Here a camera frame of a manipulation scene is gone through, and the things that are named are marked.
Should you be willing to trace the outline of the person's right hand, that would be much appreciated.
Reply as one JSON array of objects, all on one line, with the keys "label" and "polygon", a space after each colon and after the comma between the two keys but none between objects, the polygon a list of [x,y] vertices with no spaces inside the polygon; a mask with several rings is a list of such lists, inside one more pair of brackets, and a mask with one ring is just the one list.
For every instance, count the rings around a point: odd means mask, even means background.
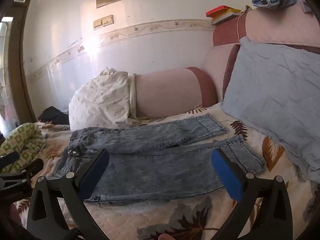
[{"label": "person's right hand", "polygon": [[163,233],[158,237],[158,240],[175,240],[175,239],[171,235]]}]

